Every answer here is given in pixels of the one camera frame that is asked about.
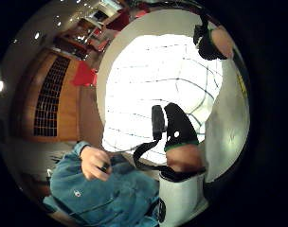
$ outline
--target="denim jacket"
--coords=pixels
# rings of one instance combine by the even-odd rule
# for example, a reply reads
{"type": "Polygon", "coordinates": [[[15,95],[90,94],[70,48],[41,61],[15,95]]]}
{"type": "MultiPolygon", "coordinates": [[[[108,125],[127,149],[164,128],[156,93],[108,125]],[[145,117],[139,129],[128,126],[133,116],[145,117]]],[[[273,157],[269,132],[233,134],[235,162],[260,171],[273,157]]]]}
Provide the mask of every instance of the denim jacket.
{"type": "Polygon", "coordinates": [[[106,182],[87,181],[80,159],[86,145],[78,143],[57,164],[50,179],[51,195],[44,198],[46,207],[64,211],[80,226],[156,226],[156,209],[150,216],[146,213],[158,200],[158,182],[136,170],[122,155],[111,159],[113,172],[106,182]]]}

